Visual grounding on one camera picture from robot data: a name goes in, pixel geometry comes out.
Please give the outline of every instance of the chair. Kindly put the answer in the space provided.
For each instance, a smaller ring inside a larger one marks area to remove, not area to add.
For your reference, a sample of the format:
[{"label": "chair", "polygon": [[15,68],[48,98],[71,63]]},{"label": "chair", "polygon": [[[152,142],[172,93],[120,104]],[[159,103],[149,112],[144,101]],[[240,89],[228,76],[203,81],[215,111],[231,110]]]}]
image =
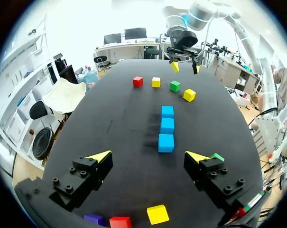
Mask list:
[{"label": "chair", "polygon": [[155,59],[156,55],[159,55],[159,50],[155,48],[149,48],[146,52],[150,55],[150,59]]},{"label": "chair", "polygon": [[110,68],[109,65],[111,64],[110,61],[107,61],[106,56],[97,56],[94,58],[94,62],[98,63],[99,68],[104,68],[104,72],[106,72],[106,68]]}]

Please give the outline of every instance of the wooden block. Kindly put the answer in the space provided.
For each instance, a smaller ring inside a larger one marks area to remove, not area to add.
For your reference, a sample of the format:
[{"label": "wooden block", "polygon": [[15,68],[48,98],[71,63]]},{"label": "wooden block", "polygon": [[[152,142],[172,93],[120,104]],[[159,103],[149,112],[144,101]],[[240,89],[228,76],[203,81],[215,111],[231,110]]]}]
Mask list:
[{"label": "wooden block", "polygon": [[161,204],[151,208],[147,208],[148,218],[151,225],[169,221],[166,207]]},{"label": "wooden block", "polygon": [[179,82],[172,81],[170,83],[170,90],[176,93],[180,90],[180,86],[181,86],[181,84]]},{"label": "wooden block", "polygon": [[160,88],[160,77],[154,77],[152,79],[152,87]]},{"label": "wooden block", "polygon": [[187,100],[188,102],[193,101],[195,97],[196,97],[196,92],[191,89],[185,90],[185,93],[183,94],[183,98]]},{"label": "wooden block", "polygon": [[104,219],[103,216],[89,214],[89,215],[85,215],[84,219],[86,221],[89,221],[89,222],[93,223],[93,224],[100,225],[100,226],[105,226],[105,219]]},{"label": "wooden block", "polygon": [[134,77],[133,78],[133,85],[134,87],[140,87],[143,85],[143,78],[142,77]]},{"label": "wooden block", "polygon": [[161,118],[160,134],[173,134],[174,128],[175,124],[173,118]]},{"label": "wooden block", "polygon": [[172,134],[159,135],[158,153],[172,153],[174,146],[174,136]]},{"label": "wooden block", "polygon": [[162,118],[173,118],[174,117],[174,107],[173,106],[162,106],[161,107],[161,117]]},{"label": "wooden block", "polygon": [[112,217],[110,218],[111,228],[131,228],[130,217]]}]

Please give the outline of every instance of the yellow cube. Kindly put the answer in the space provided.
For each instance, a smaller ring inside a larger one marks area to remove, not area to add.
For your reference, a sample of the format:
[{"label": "yellow cube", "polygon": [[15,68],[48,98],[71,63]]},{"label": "yellow cube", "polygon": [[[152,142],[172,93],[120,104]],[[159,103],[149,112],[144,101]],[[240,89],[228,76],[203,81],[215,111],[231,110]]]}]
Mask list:
[{"label": "yellow cube", "polygon": [[154,77],[152,79],[152,87],[160,88],[160,77]]},{"label": "yellow cube", "polygon": [[195,96],[196,96],[196,92],[191,89],[185,90],[185,93],[183,94],[183,98],[187,100],[188,102],[193,101],[195,99]]},{"label": "yellow cube", "polygon": [[166,207],[161,204],[151,208],[147,208],[148,218],[151,225],[169,221]]}]

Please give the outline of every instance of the box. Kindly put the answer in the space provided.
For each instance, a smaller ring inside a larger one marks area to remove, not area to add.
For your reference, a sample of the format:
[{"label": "box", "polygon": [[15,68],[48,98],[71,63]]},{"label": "box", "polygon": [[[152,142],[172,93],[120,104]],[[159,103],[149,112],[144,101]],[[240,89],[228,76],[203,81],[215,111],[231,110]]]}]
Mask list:
[{"label": "box", "polygon": [[6,134],[17,145],[20,141],[24,129],[24,122],[20,118],[19,114],[15,112],[13,117],[9,120],[9,126],[7,128]]},{"label": "box", "polygon": [[235,89],[235,92],[231,93],[230,95],[236,104],[241,107],[246,107],[251,102],[251,96],[241,90]]}]

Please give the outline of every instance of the screw head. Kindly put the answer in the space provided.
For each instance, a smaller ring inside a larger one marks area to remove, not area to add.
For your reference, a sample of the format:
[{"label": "screw head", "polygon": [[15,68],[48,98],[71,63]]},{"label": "screw head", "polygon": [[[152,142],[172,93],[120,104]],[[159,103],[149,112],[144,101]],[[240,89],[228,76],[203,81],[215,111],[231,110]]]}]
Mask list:
[{"label": "screw head", "polygon": [[86,175],[87,175],[87,172],[86,172],[86,171],[81,171],[81,172],[80,172],[80,176],[81,176],[81,177],[86,177]]},{"label": "screw head", "polygon": [[35,194],[38,194],[39,192],[40,192],[39,189],[34,189],[34,193],[35,193]]},{"label": "screw head", "polygon": [[75,173],[75,172],[76,172],[76,169],[75,169],[74,167],[71,167],[71,168],[69,168],[69,172],[70,172],[70,173]]},{"label": "screw head", "polygon": [[222,170],[221,170],[221,173],[222,174],[226,174],[228,172],[228,169],[227,168],[223,168]]},{"label": "screw head", "polygon": [[27,193],[25,193],[25,198],[26,198],[27,200],[30,200],[31,195],[27,192]]},{"label": "screw head", "polygon": [[57,184],[59,184],[60,182],[59,182],[59,179],[57,178],[57,177],[54,177],[53,178],[53,184],[54,185],[57,185]]},{"label": "screw head", "polygon": [[228,186],[226,186],[226,187],[223,189],[223,191],[224,191],[225,193],[230,193],[230,192],[232,191],[232,187],[231,187],[230,185],[228,185]]},{"label": "screw head", "polygon": [[70,185],[70,184],[68,184],[68,185],[66,185],[66,187],[65,187],[65,191],[67,192],[67,193],[71,193],[71,192],[73,192],[73,187],[72,187],[72,185]]},{"label": "screw head", "polygon": [[217,177],[217,173],[216,172],[211,172],[210,176],[211,176],[211,178],[216,178]]},{"label": "screw head", "polygon": [[244,178],[240,178],[238,181],[237,181],[237,185],[238,186],[242,186],[244,184],[245,180]]}]

